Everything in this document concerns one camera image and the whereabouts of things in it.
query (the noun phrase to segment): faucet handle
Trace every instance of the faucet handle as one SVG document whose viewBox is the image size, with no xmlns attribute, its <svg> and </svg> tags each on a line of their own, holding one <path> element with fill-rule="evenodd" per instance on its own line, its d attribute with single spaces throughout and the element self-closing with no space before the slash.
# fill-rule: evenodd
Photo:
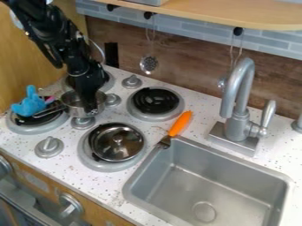
<svg viewBox="0 0 302 226">
<path fill-rule="evenodd" d="M 266 103 L 261 116 L 259 137 L 265 137 L 268 134 L 268 126 L 276 113 L 276 101 L 270 100 Z"/>
</svg>

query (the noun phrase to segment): blue toy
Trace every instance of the blue toy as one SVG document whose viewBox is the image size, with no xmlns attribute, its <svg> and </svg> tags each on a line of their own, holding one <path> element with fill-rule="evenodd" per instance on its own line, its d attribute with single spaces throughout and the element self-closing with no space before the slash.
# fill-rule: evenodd
<svg viewBox="0 0 302 226">
<path fill-rule="evenodd" d="M 36 93 L 35 86 L 27 86 L 26 93 L 27 97 L 22 101 L 22 103 L 14 103 L 11 105 L 12 112 L 23 117 L 31 117 L 46 109 L 46 103 Z"/>
</svg>

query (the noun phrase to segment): silver pot lid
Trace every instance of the silver pot lid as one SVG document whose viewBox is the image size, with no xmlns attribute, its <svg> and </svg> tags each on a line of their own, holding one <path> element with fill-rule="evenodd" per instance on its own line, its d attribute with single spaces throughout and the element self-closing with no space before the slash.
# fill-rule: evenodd
<svg viewBox="0 0 302 226">
<path fill-rule="evenodd" d="M 142 134 L 127 124 L 102 124 L 89 135 L 94 153 L 108 162 L 132 159 L 144 147 Z"/>
</svg>

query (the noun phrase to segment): oven door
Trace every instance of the oven door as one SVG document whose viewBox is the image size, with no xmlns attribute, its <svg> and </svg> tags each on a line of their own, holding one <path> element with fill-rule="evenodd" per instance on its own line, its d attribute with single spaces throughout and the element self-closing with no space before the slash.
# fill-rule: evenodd
<svg viewBox="0 0 302 226">
<path fill-rule="evenodd" d="M 50 205 L 39 202 L 7 180 L 0 181 L 0 225 L 8 226 L 80 226 L 77 222 L 59 223 L 49 217 L 54 211 Z"/>
</svg>

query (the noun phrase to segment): tile backsplash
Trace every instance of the tile backsplash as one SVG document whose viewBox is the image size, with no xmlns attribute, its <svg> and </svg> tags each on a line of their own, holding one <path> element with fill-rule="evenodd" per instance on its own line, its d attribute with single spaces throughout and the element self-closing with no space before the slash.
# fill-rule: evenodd
<svg viewBox="0 0 302 226">
<path fill-rule="evenodd" d="M 133 26 L 152 27 L 152 19 L 145 20 L 143 11 L 117 8 L 107 11 L 106 4 L 91 0 L 76 0 L 80 14 L 121 22 Z M 155 15 L 155 29 L 170 34 L 230 45 L 234 27 L 204 21 Z M 234 41 L 238 46 L 239 39 Z M 243 47 L 282 57 L 302 60 L 302 31 L 261 31 L 246 29 Z"/>
</svg>

